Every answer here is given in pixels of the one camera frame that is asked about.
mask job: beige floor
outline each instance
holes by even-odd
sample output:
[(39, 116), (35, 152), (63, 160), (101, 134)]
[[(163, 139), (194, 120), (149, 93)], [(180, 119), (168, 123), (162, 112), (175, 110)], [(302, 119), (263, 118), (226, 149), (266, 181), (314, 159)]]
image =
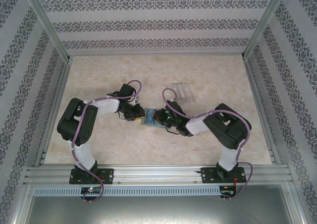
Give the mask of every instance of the beige floor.
[[(57, 122), (70, 99), (92, 100), (119, 90), (123, 83), (139, 79), (143, 107), (163, 108), (161, 97), (170, 83), (190, 82), (195, 103), (182, 105), (187, 115), (198, 115), (225, 103), (249, 120), (251, 138), (241, 161), (271, 164), (260, 120), (241, 56), (77, 56), (66, 84)], [(221, 144), (211, 132), (193, 137), (120, 120), (117, 114), (97, 118), (90, 138), (99, 164), (191, 165), (215, 164)], [(54, 132), (45, 163), (73, 164), (70, 147)]]

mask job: patterned wallpaper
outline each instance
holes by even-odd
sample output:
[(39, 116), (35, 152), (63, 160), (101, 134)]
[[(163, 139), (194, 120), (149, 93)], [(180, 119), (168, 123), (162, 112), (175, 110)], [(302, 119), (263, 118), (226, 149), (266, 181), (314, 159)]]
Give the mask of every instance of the patterned wallpaper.
[(0, 3), (0, 224), (34, 164), (63, 69), (27, 0)]
[(242, 52), (269, 0), (41, 0), (70, 55)]
[(282, 0), (249, 58), (279, 155), (317, 223), (317, 0)]

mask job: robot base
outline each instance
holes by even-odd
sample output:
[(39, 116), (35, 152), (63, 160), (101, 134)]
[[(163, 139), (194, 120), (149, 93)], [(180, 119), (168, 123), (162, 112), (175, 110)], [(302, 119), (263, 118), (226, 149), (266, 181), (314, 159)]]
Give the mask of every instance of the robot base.
[[(90, 169), (90, 172), (97, 175), (103, 182), (103, 184), (112, 184), (113, 181), (113, 169), (112, 168), (97, 168), (97, 162)], [(86, 171), (75, 166), (71, 170), (69, 184), (100, 184), (97, 179), (92, 177)]]
[(203, 167), (202, 174), (203, 183), (234, 183), (234, 177), (237, 183), (245, 183), (247, 181), (243, 167), (236, 167), (230, 171), (229, 175), (224, 179), (218, 175), (217, 167)]

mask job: wall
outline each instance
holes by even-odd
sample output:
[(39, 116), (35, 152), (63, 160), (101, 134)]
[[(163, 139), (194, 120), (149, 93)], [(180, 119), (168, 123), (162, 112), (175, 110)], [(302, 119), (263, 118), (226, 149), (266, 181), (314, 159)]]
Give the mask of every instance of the wall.
[(27, 0), (0, 0), (0, 224), (34, 164), (64, 62)]
[(41, 0), (70, 55), (241, 53), (269, 0)]
[(282, 0), (249, 58), (283, 163), (317, 223), (317, 0)]

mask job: transparent plastic container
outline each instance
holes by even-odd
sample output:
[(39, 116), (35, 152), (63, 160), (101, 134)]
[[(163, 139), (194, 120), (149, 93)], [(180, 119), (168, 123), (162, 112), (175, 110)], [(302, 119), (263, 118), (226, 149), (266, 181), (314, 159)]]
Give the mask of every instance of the transparent plastic container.
[(171, 84), (172, 89), (177, 94), (178, 104), (186, 104), (195, 102), (195, 98), (193, 96), (192, 90), (190, 89), (189, 83), (174, 83)]

